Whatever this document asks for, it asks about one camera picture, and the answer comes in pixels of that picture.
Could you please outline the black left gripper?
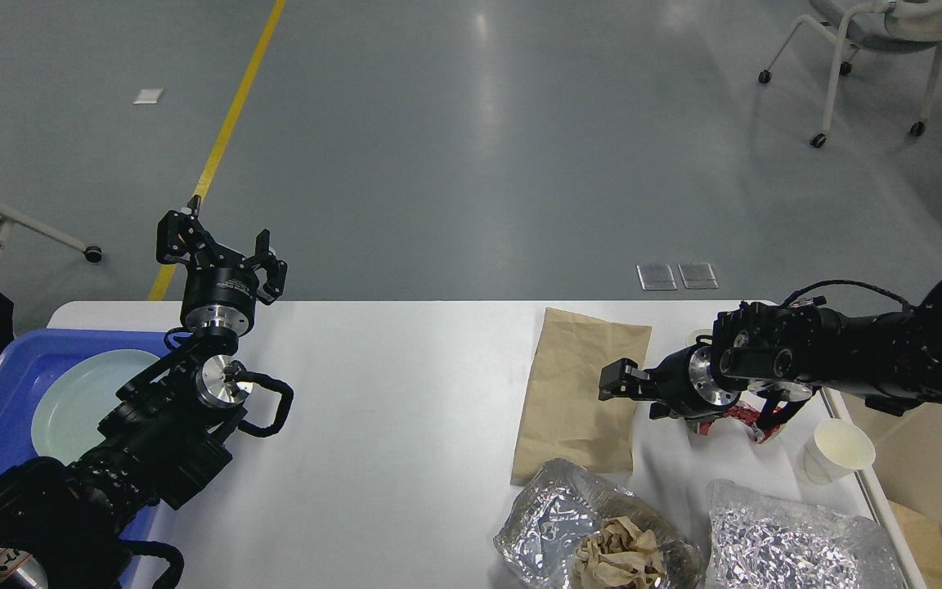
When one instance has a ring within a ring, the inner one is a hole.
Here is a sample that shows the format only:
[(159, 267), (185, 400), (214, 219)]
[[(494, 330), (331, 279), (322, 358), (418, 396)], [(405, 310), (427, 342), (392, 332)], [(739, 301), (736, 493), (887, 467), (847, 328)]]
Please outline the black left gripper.
[[(261, 230), (254, 252), (235, 266), (207, 266), (223, 260), (223, 249), (200, 223), (202, 197), (194, 195), (180, 211), (168, 211), (156, 228), (155, 259), (159, 264), (195, 264), (186, 270), (180, 323), (189, 332), (222, 328), (247, 335), (257, 305), (272, 305), (285, 291), (288, 265), (270, 245), (270, 231)], [(264, 279), (257, 271), (264, 271)]]

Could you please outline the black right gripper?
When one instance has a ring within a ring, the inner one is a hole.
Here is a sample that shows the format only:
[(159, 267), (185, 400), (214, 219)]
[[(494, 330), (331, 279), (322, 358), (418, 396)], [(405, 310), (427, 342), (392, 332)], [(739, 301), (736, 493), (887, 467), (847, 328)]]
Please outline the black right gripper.
[(620, 358), (599, 372), (598, 400), (652, 402), (650, 419), (717, 419), (740, 396), (711, 376), (710, 344), (693, 344), (674, 352), (652, 369), (640, 369), (632, 359)]

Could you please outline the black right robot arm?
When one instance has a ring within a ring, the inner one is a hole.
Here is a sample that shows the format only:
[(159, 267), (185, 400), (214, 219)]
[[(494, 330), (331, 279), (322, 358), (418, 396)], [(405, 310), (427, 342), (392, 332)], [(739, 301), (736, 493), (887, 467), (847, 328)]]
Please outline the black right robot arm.
[(743, 301), (653, 368), (617, 359), (599, 373), (599, 399), (649, 402), (653, 419), (703, 424), (729, 416), (748, 392), (764, 400), (756, 419), (764, 433), (823, 388), (892, 416), (942, 405), (942, 280), (916, 305), (876, 288), (899, 310), (867, 317), (827, 306), (816, 294), (823, 287), (808, 285), (780, 304)]

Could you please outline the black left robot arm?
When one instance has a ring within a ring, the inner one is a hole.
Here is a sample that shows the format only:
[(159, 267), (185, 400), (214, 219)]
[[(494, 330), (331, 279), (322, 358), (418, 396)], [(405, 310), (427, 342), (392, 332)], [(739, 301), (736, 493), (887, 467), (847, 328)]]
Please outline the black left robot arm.
[(157, 225), (156, 258), (186, 268), (180, 344), (121, 384), (98, 424), (101, 443), (64, 465), (34, 457), (0, 474), (0, 588), (119, 588), (135, 558), (167, 564), (176, 588), (186, 560), (168, 543), (124, 539), (147, 506), (179, 510), (232, 460), (226, 440), (284, 428), (294, 392), (236, 359), (258, 304), (283, 294), (288, 266), (259, 232), (250, 256), (200, 223), (195, 195)]

